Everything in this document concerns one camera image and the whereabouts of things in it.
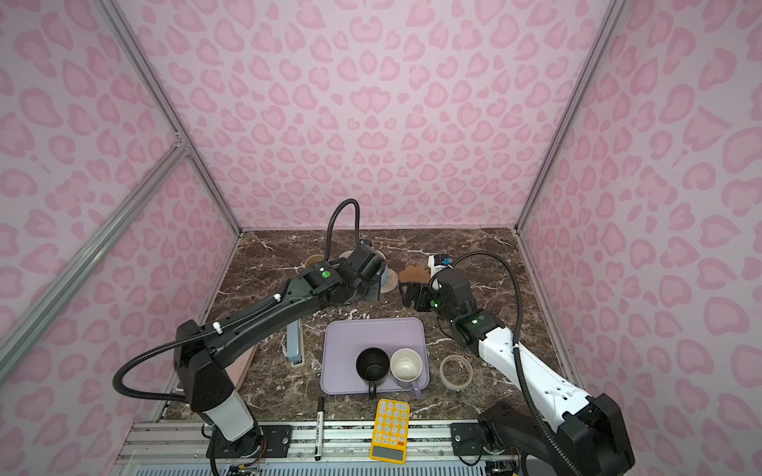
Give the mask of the multicolour woven round coaster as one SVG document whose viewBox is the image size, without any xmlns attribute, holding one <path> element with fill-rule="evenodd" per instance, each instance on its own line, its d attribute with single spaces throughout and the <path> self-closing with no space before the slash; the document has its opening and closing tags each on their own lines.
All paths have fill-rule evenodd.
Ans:
<svg viewBox="0 0 762 476">
<path fill-rule="evenodd" d="M 390 278 L 389 289 L 388 289 L 388 293 L 385 293 L 385 294 L 389 294 L 389 293 L 392 293 L 393 291 L 395 291 L 397 289 L 398 283 L 399 283 L 399 278 L 398 278 L 397 273 L 394 270 L 391 270 L 391 269 L 389 269 L 389 271 L 390 271 L 390 273 L 389 273 L 389 278 Z"/>
</svg>

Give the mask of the cork paw-shaped coaster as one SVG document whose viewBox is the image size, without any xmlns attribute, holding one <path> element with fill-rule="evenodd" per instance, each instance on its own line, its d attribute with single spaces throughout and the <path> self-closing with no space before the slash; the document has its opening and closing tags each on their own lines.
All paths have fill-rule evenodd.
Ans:
<svg viewBox="0 0 762 476">
<path fill-rule="evenodd" d="M 431 274 L 428 268 L 422 266 L 407 265 L 406 268 L 398 273 L 399 283 L 421 283 L 428 284 Z"/>
</svg>

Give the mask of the beige ceramic mug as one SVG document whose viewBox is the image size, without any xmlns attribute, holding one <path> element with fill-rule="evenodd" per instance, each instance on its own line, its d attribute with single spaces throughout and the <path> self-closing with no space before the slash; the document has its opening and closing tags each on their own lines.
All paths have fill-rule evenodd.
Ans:
<svg viewBox="0 0 762 476">
<path fill-rule="evenodd" d="M 305 261 L 305 267 L 313 267 L 315 265 L 323 264 L 325 263 L 325 256 L 324 255 L 313 255 Z"/>
</svg>

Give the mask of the white mug lavender handle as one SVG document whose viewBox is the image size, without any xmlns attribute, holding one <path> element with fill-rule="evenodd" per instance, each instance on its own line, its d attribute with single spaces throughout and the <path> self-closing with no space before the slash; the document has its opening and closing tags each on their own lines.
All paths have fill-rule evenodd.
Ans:
<svg viewBox="0 0 762 476">
<path fill-rule="evenodd" d="M 422 397 L 419 379 L 423 370 L 423 359 L 413 349 L 401 348 L 390 358 L 390 373 L 395 382 L 401 389 L 410 391 L 416 399 Z"/>
</svg>

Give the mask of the black mug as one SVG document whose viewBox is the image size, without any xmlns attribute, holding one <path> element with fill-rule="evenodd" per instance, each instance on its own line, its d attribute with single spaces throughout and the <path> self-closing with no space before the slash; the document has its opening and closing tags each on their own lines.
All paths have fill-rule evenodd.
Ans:
<svg viewBox="0 0 762 476">
<path fill-rule="evenodd" d="M 389 374 L 390 358 L 383 349 L 370 347 L 358 355 L 355 369 L 360 379 L 367 384 L 368 398 L 375 399 L 378 387 Z"/>
</svg>

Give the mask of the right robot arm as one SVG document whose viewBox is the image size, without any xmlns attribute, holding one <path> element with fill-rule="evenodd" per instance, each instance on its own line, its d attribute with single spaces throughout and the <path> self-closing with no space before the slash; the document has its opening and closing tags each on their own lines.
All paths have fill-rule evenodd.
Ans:
<svg viewBox="0 0 762 476">
<path fill-rule="evenodd" d="M 494 442 L 536 457 L 559 475 L 623 475 L 634 467 L 617 402 L 591 396 L 529 351 L 517 332 L 477 304 L 462 271 L 444 268 L 430 284 L 402 283 L 399 289 L 404 307 L 445 321 L 460 347 L 521 391 L 527 414 L 497 404 L 480 415 Z"/>
</svg>

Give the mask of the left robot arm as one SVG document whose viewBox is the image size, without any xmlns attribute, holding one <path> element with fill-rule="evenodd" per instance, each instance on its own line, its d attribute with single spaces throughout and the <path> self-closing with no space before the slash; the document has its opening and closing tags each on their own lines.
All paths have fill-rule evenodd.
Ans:
<svg viewBox="0 0 762 476">
<path fill-rule="evenodd" d="M 347 258 L 321 261 L 289 279 L 282 291 L 230 317 L 182 324 L 174 368 L 190 409 L 212 426 L 206 456 L 259 456 L 263 436 L 227 368 L 255 344 L 288 324 L 328 307 L 348 307 L 380 296 L 385 260 L 366 244 Z"/>
</svg>

